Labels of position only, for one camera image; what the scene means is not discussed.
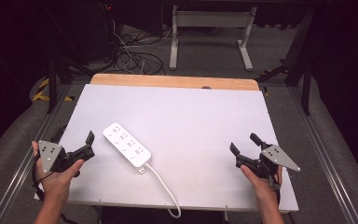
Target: silver metal bracket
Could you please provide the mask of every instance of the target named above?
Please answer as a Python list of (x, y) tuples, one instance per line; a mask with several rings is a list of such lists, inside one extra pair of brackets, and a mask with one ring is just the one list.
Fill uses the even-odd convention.
[(61, 145), (43, 140), (39, 141), (40, 158), (42, 159), (42, 169), (44, 174), (50, 172), (50, 169), (60, 155), (61, 150)]
[(293, 171), (300, 172), (301, 168), (298, 167), (292, 159), (278, 146), (271, 146), (263, 150), (264, 156), (277, 165), (284, 166)]

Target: yellow and black tape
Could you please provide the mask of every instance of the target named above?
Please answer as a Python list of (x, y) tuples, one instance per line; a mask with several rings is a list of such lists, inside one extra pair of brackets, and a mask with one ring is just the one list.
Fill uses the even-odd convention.
[[(48, 85), (48, 77), (45, 77), (45, 79), (42, 81), (42, 83), (39, 86), (39, 89), (37, 90), (36, 94), (34, 95), (33, 101), (41, 100), (41, 101), (49, 101), (49, 96), (44, 96), (43, 91), (45, 90), (46, 86)], [(75, 96), (66, 96), (64, 101), (74, 101)]]

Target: table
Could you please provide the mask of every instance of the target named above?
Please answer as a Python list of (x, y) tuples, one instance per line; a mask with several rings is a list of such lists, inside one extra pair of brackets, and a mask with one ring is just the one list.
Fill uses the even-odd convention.
[[(229, 151), (232, 141), (243, 155), (258, 158), (250, 130), (277, 144), (254, 80), (99, 74), (86, 85), (60, 144), (79, 148), (93, 130), (95, 157), (72, 181), (68, 202), (174, 208), (153, 173), (140, 175), (104, 139), (103, 129), (113, 122), (151, 151), (152, 166), (183, 209), (256, 209), (253, 189)], [(287, 172), (282, 178), (280, 209), (297, 211)]]

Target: person's right hand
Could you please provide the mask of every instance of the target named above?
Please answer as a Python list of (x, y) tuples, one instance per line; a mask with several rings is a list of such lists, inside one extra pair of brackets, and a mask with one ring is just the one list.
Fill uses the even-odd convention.
[[(260, 212), (263, 224), (283, 223), (279, 212), (277, 194), (271, 187), (267, 179), (257, 177), (247, 166), (242, 165), (241, 171), (251, 182), (255, 191), (255, 204)], [(274, 176), (282, 184), (282, 167), (278, 167), (278, 172)]]

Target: power outlet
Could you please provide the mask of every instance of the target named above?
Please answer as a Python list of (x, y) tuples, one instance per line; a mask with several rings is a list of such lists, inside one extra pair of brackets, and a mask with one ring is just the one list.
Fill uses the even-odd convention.
[(120, 124), (111, 124), (103, 130), (103, 136), (139, 173), (143, 174), (145, 172), (145, 165), (152, 161), (151, 153)]

